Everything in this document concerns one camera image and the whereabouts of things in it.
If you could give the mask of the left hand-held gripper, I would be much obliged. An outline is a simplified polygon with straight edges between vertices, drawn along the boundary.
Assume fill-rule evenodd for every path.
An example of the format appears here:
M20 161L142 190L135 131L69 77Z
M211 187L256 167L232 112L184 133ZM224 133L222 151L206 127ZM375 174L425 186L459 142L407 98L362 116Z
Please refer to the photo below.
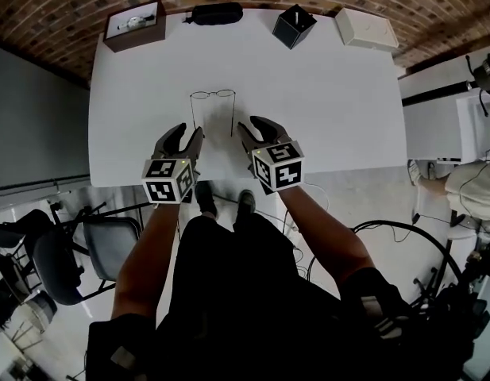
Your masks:
M198 127L182 152L184 159L165 157L180 154L180 141L187 125L180 123L170 128L155 144L152 158L147 160L141 177L145 194L153 204L189 203L195 187L195 174L191 163L196 163L204 140Z

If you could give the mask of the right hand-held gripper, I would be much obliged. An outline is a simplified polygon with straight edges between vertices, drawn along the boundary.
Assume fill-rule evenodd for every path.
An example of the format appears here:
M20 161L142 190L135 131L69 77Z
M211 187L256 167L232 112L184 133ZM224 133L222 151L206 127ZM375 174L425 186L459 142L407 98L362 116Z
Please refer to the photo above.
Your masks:
M248 127L237 123L242 146L251 159L251 171L265 193L274 193L300 185L304 178L304 154L297 141L290 141L286 129L266 117L251 116L252 125L260 132L261 142Z

